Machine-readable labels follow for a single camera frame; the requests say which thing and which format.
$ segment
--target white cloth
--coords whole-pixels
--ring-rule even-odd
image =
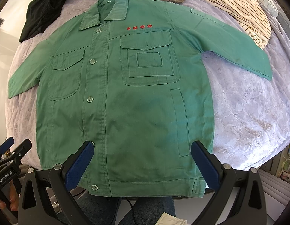
[[[163,213],[155,225],[188,225],[186,220]]]

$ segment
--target bed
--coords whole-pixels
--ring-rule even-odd
[[[40,41],[96,1],[66,0],[61,16],[44,33],[19,45],[8,77]],[[203,0],[186,0],[183,5],[210,14],[242,31],[233,17]],[[279,22],[268,13],[267,16],[272,35],[264,51],[270,59],[272,81],[241,69],[213,52],[202,55],[213,95],[213,154],[234,169],[259,167],[290,143],[290,39],[280,24],[286,20],[280,16]],[[12,99],[7,98],[5,114],[7,135],[14,137],[16,144],[25,138],[32,141],[32,149],[22,162],[41,169],[35,134],[37,88],[35,86]]]

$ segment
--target striped fabric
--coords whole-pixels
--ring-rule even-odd
[[[257,0],[205,0],[224,10],[264,49],[271,37],[270,22]]]

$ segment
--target pocket flap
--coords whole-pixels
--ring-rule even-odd
[[[85,48],[63,53],[52,57],[52,68],[57,70],[65,70],[83,59]]]
[[[120,46],[125,49],[149,50],[172,43],[169,31],[152,31],[121,36]]]

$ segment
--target finger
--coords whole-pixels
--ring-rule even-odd
[[[10,183],[10,202],[13,203],[19,198],[14,184]]]
[[[14,211],[14,212],[18,211],[18,207],[19,207],[19,197],[10,205],[11,211]]]
[[[6,204],[0,200],[0,209],[2,210],[5,207],[6,207]]]

